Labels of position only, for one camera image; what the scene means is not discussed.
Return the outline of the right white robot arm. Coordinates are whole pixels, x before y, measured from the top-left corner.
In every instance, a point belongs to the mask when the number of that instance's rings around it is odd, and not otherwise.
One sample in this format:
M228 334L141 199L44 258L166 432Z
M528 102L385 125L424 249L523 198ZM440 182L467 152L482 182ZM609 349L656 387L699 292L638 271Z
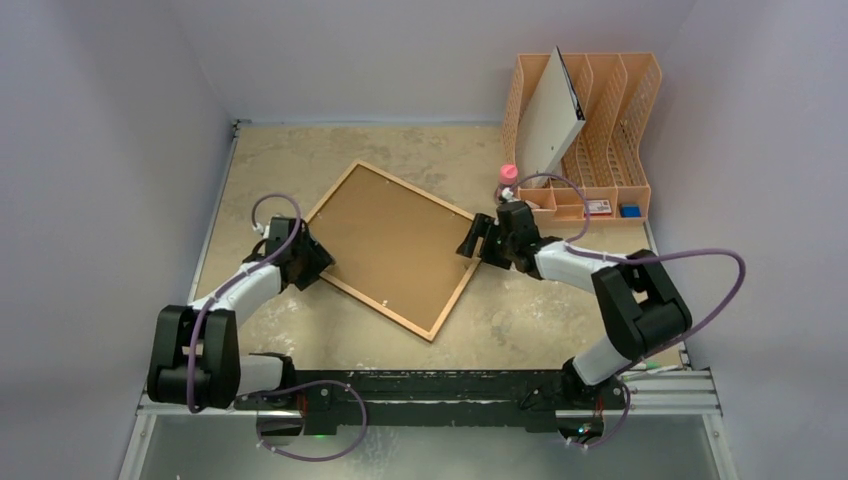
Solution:
M692 326L688 306L652 251L615 256L544 236L523 201L499 205L494 216L476 214L456 252L594 294L604 335L563 366L561 392L576 407L588 405L602 383L676 343Z

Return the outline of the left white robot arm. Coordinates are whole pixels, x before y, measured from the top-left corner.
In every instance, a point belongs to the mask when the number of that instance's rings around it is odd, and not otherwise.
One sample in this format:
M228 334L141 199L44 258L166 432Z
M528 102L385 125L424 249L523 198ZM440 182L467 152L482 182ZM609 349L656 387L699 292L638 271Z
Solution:
M240 395L258 393L272 408L297 399L291 359L283 354L243 354L238 330L289 287L315 283L334 263L296 218L274 217L236 273L217 290L158 314L146 391L151 401L190 412L225 409Z

